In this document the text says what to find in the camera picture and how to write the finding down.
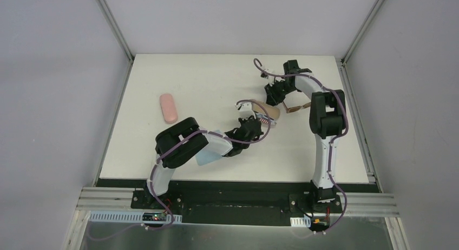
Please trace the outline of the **pink glasses case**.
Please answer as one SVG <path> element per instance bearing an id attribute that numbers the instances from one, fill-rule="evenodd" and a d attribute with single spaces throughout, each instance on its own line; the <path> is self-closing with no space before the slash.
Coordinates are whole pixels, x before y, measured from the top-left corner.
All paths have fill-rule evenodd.
<path id="1" fill-rule="evenodd" d="M 162 94 L 159 98 L 163 119 L 167 124 L 178 120 L 178 111 L 172 94 Z"/>

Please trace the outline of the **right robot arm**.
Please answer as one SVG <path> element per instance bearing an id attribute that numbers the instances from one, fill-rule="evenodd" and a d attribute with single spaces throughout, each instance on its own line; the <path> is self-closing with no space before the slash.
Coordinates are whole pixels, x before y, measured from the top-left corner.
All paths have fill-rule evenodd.
<path id="1" fill-rule="evenodd" d="M 345 94 L 340 89 L 324 86 L 310 69 L 301 68 L 297 60 L 285 62 L 283 69 L 283 75 L 261 72 L 261 77 L 270 78 L 264 87 L 266 103 L 277 106 L 294 91 L 310 99 L 309 126 L 316 138 L 316 166 L 307 205 L 312 211 L 321 212 L 338 192 L 335 181 L 337 146 L 349 129 Z"/>

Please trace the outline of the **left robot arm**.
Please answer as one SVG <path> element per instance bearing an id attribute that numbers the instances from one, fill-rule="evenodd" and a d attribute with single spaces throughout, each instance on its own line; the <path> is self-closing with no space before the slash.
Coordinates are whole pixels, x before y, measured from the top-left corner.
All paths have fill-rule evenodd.
<path id="1" fill-rule="evenodd" d="M 204 158 L 205 163 L 212 161 L 207 157 L 217 160 L 234 157 L 265 138 L 261 122 L 256 117 L 240 117 L 238 121 L 239 127 L 222 133 L 202 129 L 195 118 L 188 117 L 160 132 L 155 138 L 156 158 L 146 180 L 145 203 L 152 209 L 161 208 L 175 170 L 193 157 Z"/>

